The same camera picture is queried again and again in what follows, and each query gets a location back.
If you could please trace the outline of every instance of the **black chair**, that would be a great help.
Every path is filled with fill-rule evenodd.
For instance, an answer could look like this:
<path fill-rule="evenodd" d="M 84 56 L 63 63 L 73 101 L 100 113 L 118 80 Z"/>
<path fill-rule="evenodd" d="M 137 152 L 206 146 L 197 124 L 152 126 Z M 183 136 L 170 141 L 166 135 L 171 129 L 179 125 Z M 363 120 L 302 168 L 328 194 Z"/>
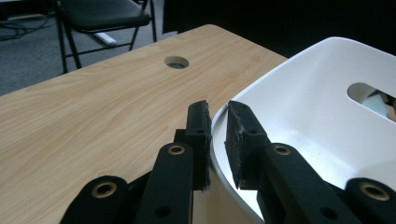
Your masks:
<path fill-rule="evenodd" d="M 151 22 L 153 41 L 157 41 L 153 0 L 52 0 L 56 12 L 58 36 L 61 46 L 64 73 L 67 73 L 66 58 L 72 57 L 76 67 L 81 68 L 78 55 L 92 53 L 103 49 L 111 49 L 129 45 L 134 41 L 140 26 Z M 145 12 L 149 2 L 150 13 Z M 64 31 L 69 41 L 71 54 L 64 49 Z M 72 36 L 72 30 L 83 34 L 95 34 L 121 29 L 134 28 L 132 41 L 115 47 L 105 47 L 78 52 Z"/>

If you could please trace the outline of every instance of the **cable hole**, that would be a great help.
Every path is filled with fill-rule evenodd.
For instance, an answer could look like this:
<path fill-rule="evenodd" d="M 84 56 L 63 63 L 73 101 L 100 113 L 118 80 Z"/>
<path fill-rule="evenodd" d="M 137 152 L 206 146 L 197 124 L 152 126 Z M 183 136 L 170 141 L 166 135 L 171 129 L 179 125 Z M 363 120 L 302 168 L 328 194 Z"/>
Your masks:
<path fill-rule="evenodd" d="M 165 63 L 171 68 L 183 69 L 189 66 L 189 61 L 180 56 L 169 56 L 165 58 Z"/>

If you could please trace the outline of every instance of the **white plastic basket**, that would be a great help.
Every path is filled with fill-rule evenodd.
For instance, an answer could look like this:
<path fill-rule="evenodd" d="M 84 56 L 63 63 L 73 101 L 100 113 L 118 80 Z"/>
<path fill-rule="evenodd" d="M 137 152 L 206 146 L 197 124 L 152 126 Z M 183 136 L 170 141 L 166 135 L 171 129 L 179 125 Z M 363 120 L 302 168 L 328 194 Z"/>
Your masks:
<path fill-rule="evenodd" d="M 368 177 L 396 189 L 396 123 L 350 98 L 364 83 L 396 96 L 396 57 L 332 37 L 282 63 L 233 100 L 249 105 L 272 142 L 295 147 L 326 181 L 344 188 Z M 213 120 L 212 161 L 224 184 L 253 216 L 256 191 L 238 190 L 227 160 L 227 112 Z"/>

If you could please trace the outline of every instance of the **black cable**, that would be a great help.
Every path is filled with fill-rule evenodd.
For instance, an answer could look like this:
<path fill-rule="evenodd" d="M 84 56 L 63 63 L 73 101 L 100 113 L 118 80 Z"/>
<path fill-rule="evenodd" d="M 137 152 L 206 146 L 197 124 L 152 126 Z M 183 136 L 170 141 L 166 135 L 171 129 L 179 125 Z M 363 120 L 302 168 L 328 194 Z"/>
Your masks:
<path fill-rule="evenodd" d="M 34 27 L 34 28 L 25 27 L 24 25 L 18 24 L 13 21 L 0 23 L 0 29 L 11 30 L 14 32 L 14 34 L 12 34 L 12 35 L 0 35 L 0 41 L 19 39 L 19 38 L 22 38 L 25 35 L 28 35 L 32 32 L 50 27 L 51 25 L 46 25 L 47 22 L 49 21 L 49 19 L 50 18 L 48 16 L 46 16 L 46 19 L 43 21 L 43 23 L 41 23 L 41 25 Z"/>

